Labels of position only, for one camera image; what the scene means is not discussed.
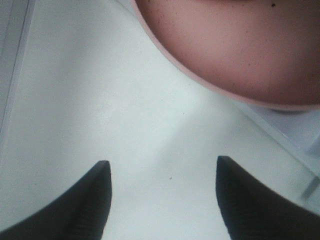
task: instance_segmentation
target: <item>white floor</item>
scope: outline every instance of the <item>white floor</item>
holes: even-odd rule
[[[177,70],[118,2],[36,2],[0,162],[0,230],[107,159],[103,239],[227,240],[219,155],[304,204],[313,175],[227,98]]]

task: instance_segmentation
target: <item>pink bowl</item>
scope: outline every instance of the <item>pink bowl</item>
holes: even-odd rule
[[[180,70],[243,102],[320,108],[319,0],[131,0]]]

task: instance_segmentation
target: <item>pink object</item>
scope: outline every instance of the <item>pink object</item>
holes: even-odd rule
[[[319,0],[131,0],[160,51],[204,86],[281,110],[320,108]]]

